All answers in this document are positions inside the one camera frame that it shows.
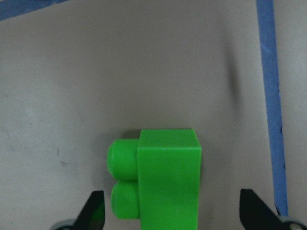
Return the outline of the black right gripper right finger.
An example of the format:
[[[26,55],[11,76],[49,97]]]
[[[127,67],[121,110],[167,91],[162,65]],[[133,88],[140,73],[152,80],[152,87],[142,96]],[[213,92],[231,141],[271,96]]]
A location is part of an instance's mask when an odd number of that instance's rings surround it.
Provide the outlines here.
[[[302,222],[276,215],[252,190],[240,190],[240,222],[246,230],[305,230]]]

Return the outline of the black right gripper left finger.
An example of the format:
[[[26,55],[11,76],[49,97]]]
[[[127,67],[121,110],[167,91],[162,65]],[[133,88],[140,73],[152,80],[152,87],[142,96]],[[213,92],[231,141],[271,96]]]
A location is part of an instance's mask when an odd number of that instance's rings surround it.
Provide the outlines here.
[[[56,223],[52,230],[102,230],[105,225],[105,195],[104,191],[93,191],[76,220]]]

